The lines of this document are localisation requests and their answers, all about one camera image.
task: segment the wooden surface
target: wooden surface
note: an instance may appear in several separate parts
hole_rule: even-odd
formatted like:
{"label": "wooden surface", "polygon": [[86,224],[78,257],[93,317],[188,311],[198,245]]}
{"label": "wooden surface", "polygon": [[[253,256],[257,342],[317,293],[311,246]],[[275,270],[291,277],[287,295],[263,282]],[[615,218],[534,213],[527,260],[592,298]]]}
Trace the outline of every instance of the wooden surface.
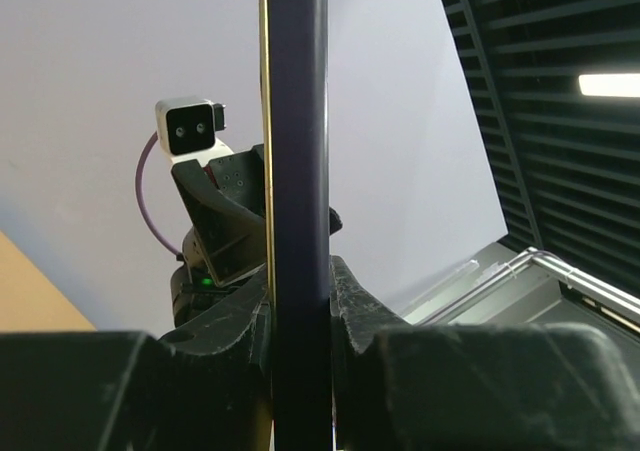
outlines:
{"label": "wooden surface", "polygon": [[0,232],[0,332],[92,329],[93,325]]}

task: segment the ceiling light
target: ceiling light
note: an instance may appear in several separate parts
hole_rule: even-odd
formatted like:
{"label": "ceiling light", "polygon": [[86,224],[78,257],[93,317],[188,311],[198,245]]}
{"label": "ceiling light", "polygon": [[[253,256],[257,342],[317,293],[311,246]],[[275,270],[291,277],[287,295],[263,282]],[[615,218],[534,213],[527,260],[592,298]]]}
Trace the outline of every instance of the ceiling light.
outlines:
{"label": "ceiling light", "polygon": [[640,98],[640,74],[583,74],[578,82],[585,96]]}

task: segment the metal rail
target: metal rail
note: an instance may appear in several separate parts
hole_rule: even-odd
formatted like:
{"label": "metal rail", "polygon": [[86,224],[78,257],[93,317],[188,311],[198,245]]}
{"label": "metal rail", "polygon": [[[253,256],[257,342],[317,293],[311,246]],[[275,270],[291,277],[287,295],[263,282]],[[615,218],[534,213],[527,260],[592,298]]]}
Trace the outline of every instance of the metal rail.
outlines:
{"label": "metal rail", "polygon": [[496,288],[515,278],[531,266],[540,267],[551,277],[565,283],[570,288],[577,290],[585,297],[630,322],[640,323],[640,299],[569,265],[551,253],[546,253],[536,248],[528,248],[486,281],[431,314],[420,324],[450,323],[493,293]]}

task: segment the white wall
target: white wall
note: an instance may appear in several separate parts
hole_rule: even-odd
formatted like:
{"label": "white wall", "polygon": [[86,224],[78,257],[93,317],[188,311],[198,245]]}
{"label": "white wall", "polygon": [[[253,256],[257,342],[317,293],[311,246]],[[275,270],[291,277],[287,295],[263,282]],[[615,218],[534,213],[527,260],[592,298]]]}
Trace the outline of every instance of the white wall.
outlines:
{"label": "white wall", "polygon": [[503,236],[502,212],[441,1],[329,4],[333,248],[400,310]]}
{"label": "white wall", "polygon": [[[504,224],[440,1],[330,6],[334,250],[400,302]],[[2,230],[97,326],[166,331],[176,263],[138,216],[136,159],[165,97],[226,103],[236,150],[262,140],[257,0],[0,0],[0,13]],[[178,244],[188,220],[159,153],[146,194]]]}

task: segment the metal rod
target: metal rod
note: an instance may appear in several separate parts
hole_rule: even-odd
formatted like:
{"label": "metal rod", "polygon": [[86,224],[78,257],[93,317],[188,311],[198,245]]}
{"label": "metal rod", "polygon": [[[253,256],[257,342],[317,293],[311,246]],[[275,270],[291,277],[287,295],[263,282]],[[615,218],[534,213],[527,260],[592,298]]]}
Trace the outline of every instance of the metal rod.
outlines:
{"label": "metal rod", "polygon": [[327,0],[262,1],[275,445],[328,451]]}
{"label": "metal rod", "polygon": [[629,321],[640,324],[640,299],[610,285],[545,251],[528,248],[486,281],[452,300],[420,324],[449,323],[494,292],[518,274],[536,265],[549,276],[576,289],[585,297],[607,307]]}
{"label": "metal rod", "polygon": [[582,295],[635,324],[640,323],[640,299],[561,260],[552,257],[534,257],[533,262],[558,281],[575,288]]}
{"label": "metal rod", "polygon": [[486,281],[483,281],[462,296],[457,297],[436,312],[427,316],[425,319],[420,321],[419,324],[446,324],[451,322],[486,298],[489,294],[495,291],[495,288],[517,276],[530,266],[531,259],[528,252],[525,251],[513,258],[508,266],[504,266]]}

